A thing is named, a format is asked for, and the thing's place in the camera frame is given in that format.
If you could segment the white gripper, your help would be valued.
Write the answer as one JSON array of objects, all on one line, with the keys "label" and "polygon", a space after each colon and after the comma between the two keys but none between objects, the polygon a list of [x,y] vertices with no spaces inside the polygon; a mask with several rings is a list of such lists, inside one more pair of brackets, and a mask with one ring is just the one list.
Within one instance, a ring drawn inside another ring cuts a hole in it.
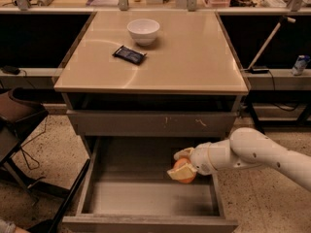
[{"label": "white gripper", "polygon": [[174,154],[175,160],[182,158],[190,159],[190,163],[176,162],[172,169],[167,171],[167,174],[172,180],[183,181],[193,179],[197,173],[200,175],[212,175],[216,172],[210,157],[209,148],[211,144],[200,144],[195,148],[186,148],[179,150]]}]

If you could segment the person's forearm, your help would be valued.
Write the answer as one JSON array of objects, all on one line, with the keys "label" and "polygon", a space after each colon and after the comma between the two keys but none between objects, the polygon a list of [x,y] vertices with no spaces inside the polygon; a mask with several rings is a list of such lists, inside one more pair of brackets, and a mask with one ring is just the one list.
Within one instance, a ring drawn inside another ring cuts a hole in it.
[{"label": "person's forearm", "polygon": [[27,230],[16,226],[13,222],[0,219],[0,233],[29,233]]}]

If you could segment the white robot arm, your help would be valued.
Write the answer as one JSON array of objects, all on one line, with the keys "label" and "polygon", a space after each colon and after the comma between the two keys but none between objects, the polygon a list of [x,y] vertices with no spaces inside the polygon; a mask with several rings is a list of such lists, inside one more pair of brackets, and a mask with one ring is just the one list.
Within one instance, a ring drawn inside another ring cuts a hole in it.
[{"label": "white robot arm", "polygon": [[220,170],[266,165],[311,190],[311,157],[288,150],[253,128],[238,128],[227,140],[180,150],[174,159],[167,174],[180,183],[191,183],[197,174],[209,176]]}]

